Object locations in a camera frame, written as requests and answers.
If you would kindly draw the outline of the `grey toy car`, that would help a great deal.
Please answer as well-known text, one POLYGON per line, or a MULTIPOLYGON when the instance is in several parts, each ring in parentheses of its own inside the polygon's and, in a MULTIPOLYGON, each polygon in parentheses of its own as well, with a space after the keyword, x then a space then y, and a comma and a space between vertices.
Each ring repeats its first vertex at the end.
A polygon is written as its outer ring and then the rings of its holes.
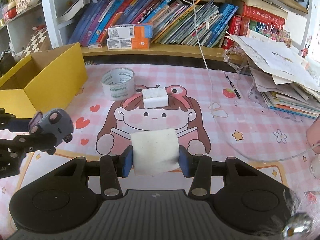
POLYGON ((47 113, 37 112, 28 124, 30 134, 53 134, 56 137, 55 146, 46 149, 49 155, 53 155, 56 146, 63 141, 68 143, 73 139, 73 121, 69 114, 61 108, 55 108, 47 113))

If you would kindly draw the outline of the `white sponge block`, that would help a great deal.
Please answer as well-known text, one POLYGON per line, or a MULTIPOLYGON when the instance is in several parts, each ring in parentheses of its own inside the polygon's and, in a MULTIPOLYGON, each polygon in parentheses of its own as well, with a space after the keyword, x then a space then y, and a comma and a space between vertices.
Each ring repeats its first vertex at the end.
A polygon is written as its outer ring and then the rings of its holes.
POLYGON ((179 168, 179 144, 174 129, 131 134, 136 175, 155 176, 179 168))

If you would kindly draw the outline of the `white power adapter cube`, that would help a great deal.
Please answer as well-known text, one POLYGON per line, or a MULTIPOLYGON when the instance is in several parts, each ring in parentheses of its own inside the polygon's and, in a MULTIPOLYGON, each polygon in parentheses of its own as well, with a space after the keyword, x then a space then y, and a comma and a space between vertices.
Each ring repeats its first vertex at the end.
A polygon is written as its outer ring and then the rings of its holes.
POLYGON ((143 89, 142 96, 145 109, 167 107, 169 104, 169 97, 165 88, 143 89))

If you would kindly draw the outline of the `clear packing tape roll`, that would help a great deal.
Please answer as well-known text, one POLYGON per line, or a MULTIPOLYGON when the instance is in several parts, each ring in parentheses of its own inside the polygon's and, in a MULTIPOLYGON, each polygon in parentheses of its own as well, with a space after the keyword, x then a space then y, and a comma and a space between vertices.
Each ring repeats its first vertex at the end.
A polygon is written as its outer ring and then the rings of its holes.
POLYGON ((122 101, 135 93, 135 72, 130 68, 114 68, 101 78, 105 97, 110 101, 122 101))

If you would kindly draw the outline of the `pink cartoon desk mat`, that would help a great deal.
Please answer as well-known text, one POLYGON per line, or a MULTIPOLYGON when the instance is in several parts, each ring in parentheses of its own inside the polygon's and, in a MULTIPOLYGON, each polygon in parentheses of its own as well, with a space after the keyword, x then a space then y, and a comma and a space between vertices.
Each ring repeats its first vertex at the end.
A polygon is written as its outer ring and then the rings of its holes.
POLYGON ((97 160, 120 153, 132 132, 173 128, 190 153, 207 153, 214 160, 235 156, 247 160, 294 190, 319 193, 310 172, 315 154, 306 131, 313 120, 269 109, 250 76, 220 70, 133 64, 139 89, 161 86, 174 97, 164 109, 144 109, 142 98, 112 102, 105 98, 101 77, 112 65, 87 67, 88 79, 67 112, 75 127, 73 140, 54 155, 29 153, 19 175, 1 180, 1 236, 15 231, 9 215, 12 195, 47 172, 83 155, 97 160), (226 73, 238 90, 237 98, 226 73))

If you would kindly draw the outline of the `yellow cardboard box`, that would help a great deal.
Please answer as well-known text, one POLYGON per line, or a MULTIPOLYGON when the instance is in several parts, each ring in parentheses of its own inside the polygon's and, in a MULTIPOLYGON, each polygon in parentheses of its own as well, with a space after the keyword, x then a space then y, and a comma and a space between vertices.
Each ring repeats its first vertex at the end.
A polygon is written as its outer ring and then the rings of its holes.
POLYGON ((18 118, 65 109, 86 80, 80 44, 32 53, 1 77, 1 108, 18 118))

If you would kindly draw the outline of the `black patterned pencil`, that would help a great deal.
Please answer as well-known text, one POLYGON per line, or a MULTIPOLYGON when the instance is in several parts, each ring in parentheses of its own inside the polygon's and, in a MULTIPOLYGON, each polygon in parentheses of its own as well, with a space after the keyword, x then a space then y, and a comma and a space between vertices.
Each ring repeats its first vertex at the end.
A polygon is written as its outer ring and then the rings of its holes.
POLYGON ((229 76, 224 73, 225 78, 227 79, 227 81, 229 82, 231 88, 233 89, 234 93, 236 94, 237 98, 241 98, 241 95, 239 94, 238 90, 236 89, 235 85, 232 83, 231 79, 229 78, 229 76))

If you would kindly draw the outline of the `brown white chessboard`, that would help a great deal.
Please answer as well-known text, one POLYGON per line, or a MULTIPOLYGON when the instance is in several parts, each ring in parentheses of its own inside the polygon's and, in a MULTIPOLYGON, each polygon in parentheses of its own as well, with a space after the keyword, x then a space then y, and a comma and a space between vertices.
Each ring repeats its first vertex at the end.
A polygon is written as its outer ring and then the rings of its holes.
POLYGON ((25 50, 23 51, 21 58, 23 59, 32 53, 47 51, 51 48, 52 45, 48 35, 48 30, 45 27, 35 31, 29 43, 27 44, 25 50))

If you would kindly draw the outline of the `white power strip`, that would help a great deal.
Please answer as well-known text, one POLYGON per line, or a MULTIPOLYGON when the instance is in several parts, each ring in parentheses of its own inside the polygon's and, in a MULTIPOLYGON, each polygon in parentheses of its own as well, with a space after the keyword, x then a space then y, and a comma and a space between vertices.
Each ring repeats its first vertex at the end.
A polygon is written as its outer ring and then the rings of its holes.
POLYGON ((310 172, 316 179, 320 178, 320 155, 319 154, 313 158, 310 164, 310 172))

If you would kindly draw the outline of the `pink cartoon cup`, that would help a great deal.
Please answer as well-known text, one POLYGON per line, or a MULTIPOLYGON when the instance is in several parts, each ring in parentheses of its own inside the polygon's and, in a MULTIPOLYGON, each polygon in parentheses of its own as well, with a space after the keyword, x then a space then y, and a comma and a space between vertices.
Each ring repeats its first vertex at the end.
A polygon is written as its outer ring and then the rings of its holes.
POLYGON ((313 124, 306 131, 306 139, 316 154, 320 153, 320 116, 313 122, 313 124))

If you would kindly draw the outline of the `lower orange white toothpaste box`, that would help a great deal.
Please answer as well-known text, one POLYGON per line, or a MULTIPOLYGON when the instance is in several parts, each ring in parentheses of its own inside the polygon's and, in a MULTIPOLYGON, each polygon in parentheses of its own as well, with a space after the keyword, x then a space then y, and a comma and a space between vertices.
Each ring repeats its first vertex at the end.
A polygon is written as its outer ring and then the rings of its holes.
POLYGON ((111 49, 149 49, 149 38, 108 38, 106 40, 107 48, 111 49))

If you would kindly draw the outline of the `orange white toothpaste box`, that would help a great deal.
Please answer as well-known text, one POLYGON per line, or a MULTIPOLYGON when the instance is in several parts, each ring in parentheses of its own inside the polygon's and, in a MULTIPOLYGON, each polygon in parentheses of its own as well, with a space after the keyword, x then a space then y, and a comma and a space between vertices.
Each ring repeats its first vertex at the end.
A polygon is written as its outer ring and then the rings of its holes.
POLYGON ((152 38, 153 26, 150 24, 120 24, 108 28, 109 38, 152 38))
POLYGON ((111 49, 149 49, 149 38, 108 38, 106 40, 107 48, 111 49))

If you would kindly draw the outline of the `upper orange white toothpaste box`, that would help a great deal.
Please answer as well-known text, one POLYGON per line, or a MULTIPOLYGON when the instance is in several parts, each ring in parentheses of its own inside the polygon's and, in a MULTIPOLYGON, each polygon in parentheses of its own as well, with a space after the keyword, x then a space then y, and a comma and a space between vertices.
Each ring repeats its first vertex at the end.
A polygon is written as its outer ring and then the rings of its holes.
POLYGON ((150 24, 120 24, 108 28, 109 38, 152 38, 153 26, 150 24))

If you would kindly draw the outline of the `red dictionary books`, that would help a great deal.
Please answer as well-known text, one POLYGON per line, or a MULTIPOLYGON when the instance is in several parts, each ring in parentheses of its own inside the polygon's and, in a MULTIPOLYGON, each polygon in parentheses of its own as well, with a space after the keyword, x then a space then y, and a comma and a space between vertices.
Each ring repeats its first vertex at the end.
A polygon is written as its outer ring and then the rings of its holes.
POLYGON ((260 34, 291 47, 290 33, 284 29, 285 10, 264 0, 232 0, 232 5, 238 9, 229 22, 222 46, 224 49, 233 46, 230 35, 249 36, 251 33, 254 33, 253 37, 260 34))

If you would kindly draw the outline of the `row of leaning books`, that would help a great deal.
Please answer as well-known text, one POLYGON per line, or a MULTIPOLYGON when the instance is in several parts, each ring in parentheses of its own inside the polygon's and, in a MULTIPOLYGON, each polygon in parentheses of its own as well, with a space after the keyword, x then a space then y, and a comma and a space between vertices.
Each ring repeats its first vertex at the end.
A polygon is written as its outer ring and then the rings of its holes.
POLYGON ((219 46, 238 7, 215 0, 77 0, 60 18, 75 20, 67 44, 106 44, 108 28, 150 24, 150 42, 168 45, 219 46))

